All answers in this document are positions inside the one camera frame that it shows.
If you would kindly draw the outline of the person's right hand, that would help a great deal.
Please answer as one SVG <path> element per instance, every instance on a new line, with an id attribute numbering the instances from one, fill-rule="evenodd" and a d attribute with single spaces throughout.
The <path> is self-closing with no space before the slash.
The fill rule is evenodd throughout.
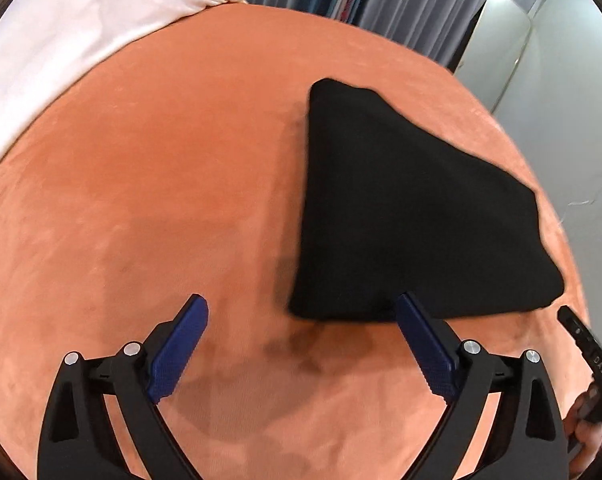
<path id="1" fill-rule="evenodd" d="M 563 419 L 563 430 L 566 436 L 574 434 L 581 443 L 581 451 L 571 458 L 569 463 L 570 479 L 578 478 L 593 463 L 602 445 L 602 424 L 592 424 L 578 417 L 578 411 L 589 397 L 589 391 L 582 392 Z"/>

